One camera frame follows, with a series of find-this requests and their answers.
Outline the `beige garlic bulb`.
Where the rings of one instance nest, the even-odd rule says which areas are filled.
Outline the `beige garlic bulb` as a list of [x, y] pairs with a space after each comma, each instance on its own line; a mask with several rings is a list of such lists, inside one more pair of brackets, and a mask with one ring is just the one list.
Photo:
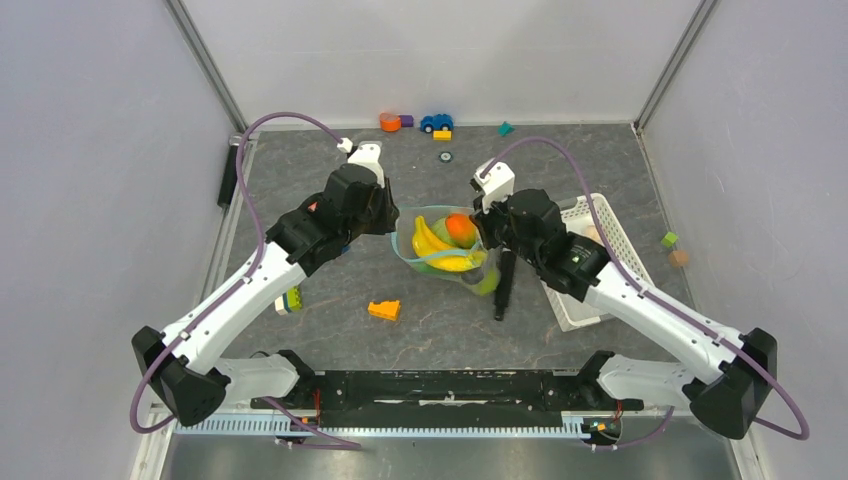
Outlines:
[[598, 243], [600, 245], [603, 244], [603, 240], [601, 238], [600, 231], [594, 225], [587, 226], [583, 231], [583, 235], [590, 238], [591, 240], [595, 241], [596, 243]]

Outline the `green cabbage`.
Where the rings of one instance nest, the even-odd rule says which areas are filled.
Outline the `green cabbage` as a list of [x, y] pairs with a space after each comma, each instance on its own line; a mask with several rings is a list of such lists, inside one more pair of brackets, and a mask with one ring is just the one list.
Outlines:
[[500, 271], [494, 268], [475, 268], [460, 274], [462, 283], [475, 295], [493, 293], [500, 282]]

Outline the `orange green mango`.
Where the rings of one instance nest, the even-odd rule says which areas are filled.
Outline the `orange green mango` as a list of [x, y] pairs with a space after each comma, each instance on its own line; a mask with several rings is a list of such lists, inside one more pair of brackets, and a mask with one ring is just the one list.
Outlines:
[[477, 241], [477, 229], [468, 214], [452, 213], [444, 220], [450, 240], [458, 247], [471, 249]]

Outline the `clear zip top bag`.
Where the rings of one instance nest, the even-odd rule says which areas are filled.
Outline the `clear zip top bag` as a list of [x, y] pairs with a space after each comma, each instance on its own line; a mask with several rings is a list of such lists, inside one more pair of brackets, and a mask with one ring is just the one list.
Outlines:
[[496, 255], [470, 221], [472, 209], [448, 205], [402, 207], [390, 235], [394, 253], [416, 272], [456, 282], [480, 296], [500, 281]]

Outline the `yellow banana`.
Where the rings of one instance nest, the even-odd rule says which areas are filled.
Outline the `yellow banana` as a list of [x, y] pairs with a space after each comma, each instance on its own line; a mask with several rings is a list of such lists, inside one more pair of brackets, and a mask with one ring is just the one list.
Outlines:
[[461, 249], [439, 239], [423, 216], [415, 218], [411, 245], [419, 260], [432, 268], [450, 273], [463, 273], [482, 267], [487, 259], [486, 252], [479, 248]]

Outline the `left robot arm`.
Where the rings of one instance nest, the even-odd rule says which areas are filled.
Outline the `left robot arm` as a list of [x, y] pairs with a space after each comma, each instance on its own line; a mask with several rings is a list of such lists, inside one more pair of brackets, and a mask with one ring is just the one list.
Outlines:
[[323, 191], [282, 215], [245, 264], [193, 311], [163, 331], [145, 326], [135, 333], [141, 385], [183, 426], [203, 422], [224, 404], [254, 398], [306, 405], [314, 381], [285, 356], [226, 359], [223, 353], [277, 297], [359, 236], [393, 231], [398, 216], [387, 177], [371, 167], [342, 165]]

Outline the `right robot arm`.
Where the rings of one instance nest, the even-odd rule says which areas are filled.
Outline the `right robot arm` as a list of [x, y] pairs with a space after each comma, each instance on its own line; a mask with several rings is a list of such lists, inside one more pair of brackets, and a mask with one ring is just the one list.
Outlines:
[[504, 247], [530, 264], [549, 288], [624, 321], [675, 362], [594, 354], [577, 382], [580, 400], [602, 408], [614, 398], [688, 409], [729, 439], [744, 438], [777, 374], [777, 341], [754, 328], [743, 334], [644, 284], [608, 249], [571, 232], [541, 189], [501, 201], [473, 201], [471, 216], [485, 247]]

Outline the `black microphone on table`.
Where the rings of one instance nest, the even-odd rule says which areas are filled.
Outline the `black microphone on table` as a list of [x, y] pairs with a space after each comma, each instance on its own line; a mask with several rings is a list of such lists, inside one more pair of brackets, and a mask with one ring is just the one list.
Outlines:
[[511, 250], [504, 249], [499, 258], [500, 280], [494, 292], [495, 321], [503, 321], [509, 307], [517, 257]]

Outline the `teal block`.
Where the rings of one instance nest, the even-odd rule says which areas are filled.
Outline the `teal block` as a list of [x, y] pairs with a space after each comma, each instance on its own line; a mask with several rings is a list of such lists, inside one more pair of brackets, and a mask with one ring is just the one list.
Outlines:
[[504, 121], [498, 129], [498, 134], [501, 137], [505, 137], [505, 136], [509, 135], [510, 133], [512, 133], [513, 131], [514, 131], [514, 126], [512, 124], [510, 124], [509, 122]]

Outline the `blue toy car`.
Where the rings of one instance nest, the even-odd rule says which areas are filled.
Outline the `blue toy car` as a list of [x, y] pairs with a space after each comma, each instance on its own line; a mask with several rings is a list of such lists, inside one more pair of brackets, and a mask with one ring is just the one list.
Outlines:
[[431, 134], [434, 131], [452, 131], [454, 129], [453, 118], [448, 114], [426, 115], [420, 120], [420, 130]]

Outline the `green lego brick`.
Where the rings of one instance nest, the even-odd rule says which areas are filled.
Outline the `green lego brick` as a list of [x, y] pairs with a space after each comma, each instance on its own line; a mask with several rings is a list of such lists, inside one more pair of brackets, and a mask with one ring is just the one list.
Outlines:
[[298, 286], [286, 291], [274, 301], [274, 309], [281, 316], [300, 311], [302, 308], [302, 295]]

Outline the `green cube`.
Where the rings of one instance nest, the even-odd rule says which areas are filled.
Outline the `green cube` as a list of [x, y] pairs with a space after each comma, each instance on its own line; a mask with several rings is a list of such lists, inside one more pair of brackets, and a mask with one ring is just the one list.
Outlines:
[[679, 236], [676, 233], [669, 231], [663, 236], [661, 244], [666, 248], [673, 249], [676, 247], [678, 240]]

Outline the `brown wooden cube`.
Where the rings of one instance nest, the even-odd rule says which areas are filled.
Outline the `brown wooden cube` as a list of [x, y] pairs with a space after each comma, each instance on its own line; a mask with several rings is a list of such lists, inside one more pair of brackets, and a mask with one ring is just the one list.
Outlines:
[[690, 256], [685, 250], [673, 250], [668, 255], [669, 264], [675, 268], [684, 268], [690, 262]]

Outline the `black microphone by wall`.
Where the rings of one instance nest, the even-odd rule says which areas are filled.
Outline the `black microphone by wall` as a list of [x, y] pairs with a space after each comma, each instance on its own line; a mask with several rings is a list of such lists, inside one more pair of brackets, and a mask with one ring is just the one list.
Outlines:
[[232, 135], [228, 141], [228, 151], [217, 197], [217, 205], [222, 209], [228, 209], [231, 205], [237, 186], [236, 157], [241, 140], [242, 137], [235, 134]]

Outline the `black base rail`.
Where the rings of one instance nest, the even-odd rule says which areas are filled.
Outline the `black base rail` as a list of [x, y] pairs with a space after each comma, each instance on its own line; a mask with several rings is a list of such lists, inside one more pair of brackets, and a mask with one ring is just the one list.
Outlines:
[[571, 370], [327, 370], [278, 402], [347, 428], [554, 427], [564, 412], [644, 408]]

